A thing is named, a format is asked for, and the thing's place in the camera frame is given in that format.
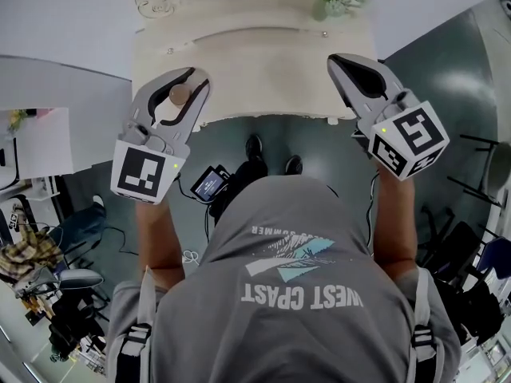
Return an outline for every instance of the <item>black pants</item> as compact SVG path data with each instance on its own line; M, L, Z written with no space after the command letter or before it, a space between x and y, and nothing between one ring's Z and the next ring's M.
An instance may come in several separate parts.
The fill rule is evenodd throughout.
M236 173L229 177L227 187L221 191L211 204L210 216L215 219L215 225L224 213L229 204L239 195L250 183L268 176L268 167L264 160L249 160L243 163Z

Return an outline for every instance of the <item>yellow plaid shirt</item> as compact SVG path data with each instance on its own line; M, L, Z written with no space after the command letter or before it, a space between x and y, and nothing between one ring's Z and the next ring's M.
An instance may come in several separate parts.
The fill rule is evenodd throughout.
M0 248L0 274L18 281L36 264L53 270L64 256L52 238L46 235L47 228L34 232L31 226L21 225L26 221L25 215L19 210L16 212L22 241Z

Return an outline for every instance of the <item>sneaker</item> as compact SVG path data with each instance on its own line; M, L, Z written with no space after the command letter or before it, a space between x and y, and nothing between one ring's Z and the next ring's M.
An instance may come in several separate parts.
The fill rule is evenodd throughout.
M263 159L263 142L257 135L250 135L245 144L245 153L249 160Z
M301 175L303 170L302 158L298 155L291 156L286 163L286 176Z
M100 195L94 195L93 196L93 202L94 203L98 203L100 206L104 207L105 206L105 203L103 202L103 199L101 198Z

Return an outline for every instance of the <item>gray floor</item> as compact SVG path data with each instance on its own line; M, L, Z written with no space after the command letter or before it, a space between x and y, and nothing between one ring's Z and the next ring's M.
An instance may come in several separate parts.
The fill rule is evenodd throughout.
M485 153L476 153L475 143L459 138L461 133L497 137L494 101L479 95L477 85L493 86L485 47L471 12L466 12L431 31L388 59L387 64L414 90L421 100L429 100L451 138L451 145L441 159L416 176L416 216L419 237L426 240L428 231L420 207L427 204L439 223L451 207L460 220L474 230L485 223L489 205L464 195L446 177L452 175L477 186L481 178ZM185 191L207 166L222 164L234 172L245 160L244 142L256 132L263 140L263 154L270 174L283 172L292 154L303 158L303 174L322 180L334 188L347 208L366 231L365 212L369 203L369 185L374 165L350 138L354 121L341 121L330 126L325 120L294 116L239 118L210 124L192 135L188 142L192 153L182 171ZM111 163L101 164L78 174L67 176L75 209L86 207L94 193L105 199L111 225L126 232L126 249L137 251L137 231L133 218L133 201L109 191ZM202 255L206 247L204 206L185 199L176 185L169 192L172 215L183 249ZM138 277L137 257L118 253L121 236L110 231L95 250L87 254L93 268L105 276L105 290L112 292L122 280ZM186 264L187 273L195 264Z

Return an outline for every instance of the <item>backpack strap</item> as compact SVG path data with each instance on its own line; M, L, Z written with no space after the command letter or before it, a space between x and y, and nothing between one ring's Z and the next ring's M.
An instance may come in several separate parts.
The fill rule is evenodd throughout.
M430 327L430 302L427 270L418 268L417 293L415 296L415 327L410 342L410 363L406 383L438 383L442 376L445 350Z
M115 383L149 383L151 377L151 333L156 317L156 287L153 273L145 270L138 301L137 323L112 346L113 368L109 381Z

